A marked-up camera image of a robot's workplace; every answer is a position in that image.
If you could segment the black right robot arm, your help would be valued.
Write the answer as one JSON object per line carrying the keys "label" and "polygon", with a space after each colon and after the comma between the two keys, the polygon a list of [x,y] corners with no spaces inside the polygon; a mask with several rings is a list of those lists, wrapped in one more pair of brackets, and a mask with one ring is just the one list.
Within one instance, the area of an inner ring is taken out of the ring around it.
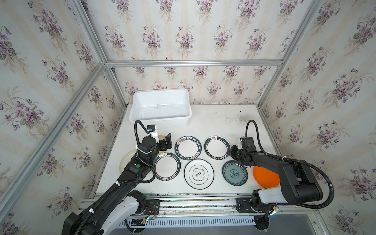
{"label": "black right robot arm", "polygon": [[301,160],[289,160],[266,152],[263,148],[257,151],[252,137],[242,137],[242,148],[233,145],[228,154],[241,165],[260,167],[279,176],[276,187],[254,190],[250,206],[254,211],[263,211],[270,205],[294,205],[309,209],[322,209],[329,203],[324,201],[311,205],[323,199],[323,192],[311,168],[313,165]]}

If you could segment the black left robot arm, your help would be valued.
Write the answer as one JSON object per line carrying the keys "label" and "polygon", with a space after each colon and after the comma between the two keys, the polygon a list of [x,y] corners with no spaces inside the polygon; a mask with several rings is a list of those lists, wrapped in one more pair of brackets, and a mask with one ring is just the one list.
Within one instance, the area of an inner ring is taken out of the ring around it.
{"label": "black left robot arm", "polygon": [[156,178],[152,164],[160,151],[171,148],[171,134],[162,140],[144,137],[120,177],[91,206],[80,214],[71,213],[64,221],[62,234],[108,235],[129,216],[143,212],[146,196],[135,187]]}

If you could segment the teal blue floral plate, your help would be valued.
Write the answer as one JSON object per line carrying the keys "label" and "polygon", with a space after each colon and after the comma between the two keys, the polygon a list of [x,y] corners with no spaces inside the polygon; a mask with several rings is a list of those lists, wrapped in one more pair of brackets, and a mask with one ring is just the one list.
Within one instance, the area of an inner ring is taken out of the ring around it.
{"label": "teal blue floral plate", "polygon": [[222,167],[222,175],[227,183],[232,186],[243,186],[248,180],[246,168],[236,161],[228,161]]}

